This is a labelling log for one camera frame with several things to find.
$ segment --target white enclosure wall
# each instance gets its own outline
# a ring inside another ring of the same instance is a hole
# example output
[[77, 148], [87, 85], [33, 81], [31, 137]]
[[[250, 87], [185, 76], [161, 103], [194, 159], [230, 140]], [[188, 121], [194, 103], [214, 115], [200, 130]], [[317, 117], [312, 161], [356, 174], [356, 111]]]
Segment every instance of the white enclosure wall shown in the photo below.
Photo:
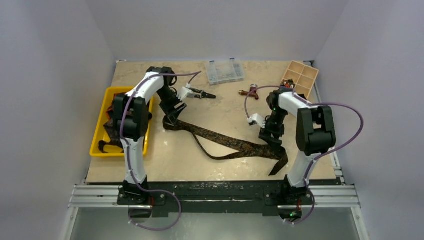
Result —
[[87, 0], [126, 60], [312, 60], [348, 0]]
[[58, 239], [113, 69], [84, 0], [0, 2], [0, 239]]
[[[365, 118], [339, 153], [373, 240], [423, 239], [424, 1], [351, 0], [316, 59], [323, 100]], [[335, 110], [338, 142], [358, 119]]]

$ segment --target wooden compartment box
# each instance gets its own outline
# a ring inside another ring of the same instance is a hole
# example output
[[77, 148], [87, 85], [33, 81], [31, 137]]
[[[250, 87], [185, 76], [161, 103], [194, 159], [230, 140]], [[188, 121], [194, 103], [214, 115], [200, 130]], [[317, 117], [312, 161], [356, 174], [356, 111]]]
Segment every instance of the wooden compartment box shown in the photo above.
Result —
[[317, 80], [319, 70], [298, 61], [291, 61], [282, 77], [281, 83], [292, 79], [297, 94], [304, 94], [308, 99]]

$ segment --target beige tabletop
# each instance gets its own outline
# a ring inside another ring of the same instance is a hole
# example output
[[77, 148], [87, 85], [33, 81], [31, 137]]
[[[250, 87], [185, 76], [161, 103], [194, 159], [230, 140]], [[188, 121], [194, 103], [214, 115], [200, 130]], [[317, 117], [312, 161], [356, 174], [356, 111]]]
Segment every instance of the beige tabletop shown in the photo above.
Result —
[[[112, 81], [113, 87], [135, 86], [144, 77], [150, 66], [171, 67], [176, 73], [202, 71], [191, 83], [192, 88], [216, 95], [216, 99], [191, 99], [184, 102], [187, 108], [181, 113], [181, 121], [256, 144], [265, 144], [258, 138], [259, 127], [249, 126], [244, 109], [244, 96], [239, 90], [249, 90], [251, 84], [258, 86], [278, 85], [289, 61], [245, 61], [244, 81], [210, 86], [204, 62], [119, 62]], [[174, 86], [179, 90], [189, 77], [179, 77]], [[259, 100], [249, 98], [247, 108], [250, 115], [259, 113], [263, 117], [271, 114], [266, 97], [274, 88], [258, 90]], [[159, 96], [155, 95], [153, 119], [147, 156], [144, 166], [149, 181], [228, 181], [228, 180], [281, 180], [292, 168], [298, 153], [296, 145], [296, 118], [289, 114], [285, 120], [282, 146], [287, 150], [289, 162], [275, 176], [268, 176], [277, 162], [261, 157], [246, 157], [231, 160], [208, 158], [196, 144], [191, 133], [168, 131], [162, 127], [164, 113], [159, 107]], [[233, 149], [200, 138], [205, 149], [213, 156], [224, 156]], [[122, 182], [126, 174], [124, 158], [95, 158], [91, 160], [88, 183]], [[311, 179], [335, 179], [329, 156], [316, 165]]]

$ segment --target yellow tray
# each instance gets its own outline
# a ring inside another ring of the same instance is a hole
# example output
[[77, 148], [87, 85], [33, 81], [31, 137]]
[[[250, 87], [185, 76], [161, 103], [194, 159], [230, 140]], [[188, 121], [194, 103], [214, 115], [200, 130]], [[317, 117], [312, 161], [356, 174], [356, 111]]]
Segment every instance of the yellow tray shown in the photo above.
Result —
[[[112, 157], [123, 157], [124, 153], [122, 152], [122, 148], [118, 146], [109, 146], [106, 145], [104, 150], [108, 153], [103, 153], [99, 150], [99, 141], [110, 142], [111, 139], [108, 136], [103, 125], [108, 122], [108, 116], [106, 111], [112, 105], [112, 101], [114, 100], [115, 94], [127, 93], [131, 91], [133, 86], [115, 86], [109, 87], [106, 89], [106, 93], [104, 94], [103, 104], [101, 105], [100, 115], [98, 116], [97, 126], [95, 127], [93, 141], [91, 143], [90, 148], [90, 156], [98, 157], [98, 158], [112, 158]], [[148, 111], [152, 113], [153, 110], [153, 101], [154, 98], [150, 99], [150, 104], [148, 107]], [[149, 147], [149, 133], [150, 133], [150, 123], [148, 124], [147, 133], [144, 137], [144, 147], [143, 147], [143, 156], [147, 154], [147, 149]]]

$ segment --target wire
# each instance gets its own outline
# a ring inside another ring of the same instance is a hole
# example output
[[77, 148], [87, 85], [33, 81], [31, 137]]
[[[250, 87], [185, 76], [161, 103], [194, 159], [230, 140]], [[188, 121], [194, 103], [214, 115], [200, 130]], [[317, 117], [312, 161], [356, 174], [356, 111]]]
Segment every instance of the wire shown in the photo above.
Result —
[[[131, 144], [130, 144], [130, 142], [124, 137], [124, 123], [125, 123], [125, 118], [127, 117], [127, 111], [128, 111], [128, 109], [130, 108], [130, 104], [131, 104], [131, 101], [133, 100], [133, 98], [134, 98], [134, 96], [138, 93], [138, 91], [140, 90], [140, 88], [147, 82], [147, 81], [149, 81], [151, 78], [154, 78], [154, 77], [160, 77], [160, 76], [174, 76], [174, 77], [184, 77], [184, 76], [197, 76], [198, 74], [200, 74], [201, 73], [201, 71], [198, 71], [198, 72], [194, 72], [194, 73], [182, 73], [182, 74], [170, 74], [170, 73], [159, 73], [159, 74], [154, 74], [154, 75], [151, 75], [151, 76], [148, 76], [147, 78], [145, 78], [145, 79], [143, 79], [141, 82], [140, 82], [140, 84], [135, 88], [135, 90], [132, 92], [132, 94], [131, 94], [131, 96], [129, 97], [129, 99], [128, 99], [128, 102], [126, 103], [126, 105], [125, 105], [125, 109], [124, 109], [124, 111], [123, 111], [123, 115], [122, 115], [122, 123], [121, 123], [121, 125], [120, 125], [120, 128], [119, 128], [119, 136], [120, 136], [120, 138], [122, 139], [122, 140], [124, 140], [125, 141], [125, 143], [127, 144], [127, 147], [126, 147], [126, 152], [127, 153], [129, 153], [130, 152], [130, 150], [131, 150]], [[170, 192], [170, 191], [167, 191], [167, 190], [160, 190], [160, 189], [155, 189], [155, 190], [147, 190], [147, 189], [144, 189], [142, 186], [141, 186], [141, 184], [140, 184], [140, 181], [136, 178], [136, 176], [134, 175], [134, 170], [133, 170], [133, 168], [132, 168], [132, 166], [131, 166], [131, 159], [130, 159], [130, 154], [126, 154], [126, 161], [127, 161], [127, 164], [128, 164], [128, 170], [129, 170], [129, 172], [130, 172], [130, 175], [131, 175], [131, 177], [132, 177], [132, 179], [134, 180], [134, 183], [136, 184], [136, 186], [141, 190], [141, 191], [143, 191], [143, 192], [146, 192], [146, 193], [165, 193], [165, 194], [168, 194], [168, 195], [171, 195], [175, 200], [176, 200], [176, 202], [177, 202], [177, 204], [178, 204], [178, 208], [179, 208], [179, 210], [178, 210], [178, 216], [176, 217], [176, 220], [173, 222], [173, 223], [171, 223], [169, 226], [166, 226], [166, 227], [160, 227], [160, 228], [153, 228], [153, 227], [148, 227], [148, 226], [143, 226], [143, 225], [140, 225], [140, 224], [138, 224], [138, 223], [136, 223], [136, 222], [134, 222], [132, 219], [131, 219], [131, 216], [130, 216], [130, 212], [128, 212], [128, 216], [129, 216], [129, 222], [131, 223], [131, 224], [133, 224], [133, 225], [135, 225], [135, 226], [137, 226], [137, 227], [139, 227], [139, 228], [142, 228], [142, 229], [146, 229], [146, 230], [150, 230], [150, 231], [164, 231], [164, 230], [168, 230], [168, 229], [170, 229], [170, 228], [172, 228], [173, 226], [175, 226], [175, 224], [177, 224], [178, 223], [178, 221], [180, 220], [180, 218], [181, 218], [181, 214], [182, 214], [182, 207], [181, 207], [181, 202], [180, 202], [180, 200], [178, 199], [178, 197], [177, 196], [175, 196], [172, 192]]]
[[[244, 99], [244, 110], [245, 110], [245, 112], [246, 112], [246, 115], [247, 115], [247, 118], [250, 118], [250, 115], [249, 115], [249, 113], [248, 113], [248, 108], [247, 108], [247, 102], [248, 102], [248, 97], [249, 97], [249, 95], [250, 94], [252, 94], [254, 91], [256, 91], [256, 90], [259, 90], [259, 89], [264, 89], [264, 88], [284, 88], [283, 86], [272, 86], [272, 85], [270, 85], [270, 86], [261, 86], [261, 87], [258, 87], [258, 88], [256, 88], [256, 89], [254, 89], [254, 90], [252, 90], [252, 91], [250, 91], [248, 94], [247, 94], [247, 96], [246, 96], [246, 98]], [[362, 132], [362, 130], [364, 129], [364, 117], [362, 116], [362, 114], [356, 109], [356, 108], [354, 108], [354, 107], [352, 107], [352, 106], [349, 106], [349, 105], [346, 105], [346, 104], [343, 104], [343, 103], [336, 103], [336, 102], [320, 102], [320, 103], [311, 103], [311, 102], [309, 102], [309, 101], [307, 101], [306, 99], [304, 99], [304, 98], [302, 98], [302, 97], [300, 97], [298, 94], [295, 94], [296, 92], [295, 92], [295, 89], [293, 89], [293, 96], [296, 98], [296, 99], [298, 99], [299, 101], [301, 101], [301, 102], [303, 102], [304, 104], [306, 104], [307, 106], [311, 106], [311, 107], [314, 107], [314, 106], [323, 106], [323, 105], [326, 105], [326, 106], [339, 106], [339, 107], [344, 107], [344, 108], [347, 108], [347, 109], [350, 109], [350, 110], [352, 110], [352, 111], [354, 111], [357, 115], [358, 115], [358, 117], [359, 117], [359, 120], [360, 120], [360, 125], [359, 125], [359, 129], [356, 131], [356, 133], [355, 133], [355, 135], [353, 135], [353, 137], [351, 137], [348, 141], [346, 141], [345, 143], [343, 143], [342, 145], [340, 145], [340, 146], [338, 146], [338, 147], [336, 147], [336, 148], [334, 148], [334, 149], [332, 149], [332, 150], [330, 150], [330, 151], [328, 151], [328, 152], [326, 152], [326, 153], [323, 153], [323, 154], [321, 154], [321, 155], [319, 155], [319, 156], [317, 156], [317, 157], [315, 157], [310, 163], [309, 163], [309, 165], [308, 165], [308, 167], [307, 167], [307, 169], [306, 169], [306, 172], [305, 172], [305, 175], [304, 175], [304, 181], [305, 181], [305, 187], [306, 187], [306, 189], [309, 191], [309, 194], [310, 194], [310, 196], [311, 196], [311, 198], [312, 198], [312, 207], [311, 207], [311, 209], [310, 209], [310, 211], [306, 214], [306, 216], [305, 217], [302, 217], [299, 221], [297, 221], [297, 222], [292, 222], [291, 224], [293, 224], [293, 225], [295, 225], [295, 224], [300, 224], [300, 223], [302, 223], [303, 221], [305, 221], [307, 218], [309, 218], [309, 216], [312, 214], [312, 212], [314, 211], [314, 208], [315, 208], [315, 196], [314, 196], [314, 194], [312, 193], [312, 191], [311, 191], [311, 189], [309, 188], [309, 184], [308, 184], [308, 182], [309, 182], [309, 180], [308, 180], [308, 175], [309, 175], [309, 172], [311, 171], [311, 169], [312, 169], [312, 166], [314, 165], [314, 163], [316, 163], [319, 159], [321, 159], [321, 158], [323, 158], [323, 157], [325, 157], [325, 156], [327, 156], [327, 155], [330, 155], [330, 154], [332, 154], [332, 153], [334, 153], [334, 152], [336, 152], [336, 151], [338, 151], [338, 150], [340, 150], [340, 149], [342, 149], [342, 148], [344, 148], [344, 147], [346, 147], [347, 145], [349, 145], [351, 142], [353, 142], [358, 136], [359, 136], [359, 134]]]
[[195, 79], [195, 77], [197, 77], [197, 75], [199, 75], [202, 71], [198, 71], [198, 72], [194, 72], [194, 75], [191, 77], [191, 79], [188, 81], [188, 84], [191, 84], [193, 79]]

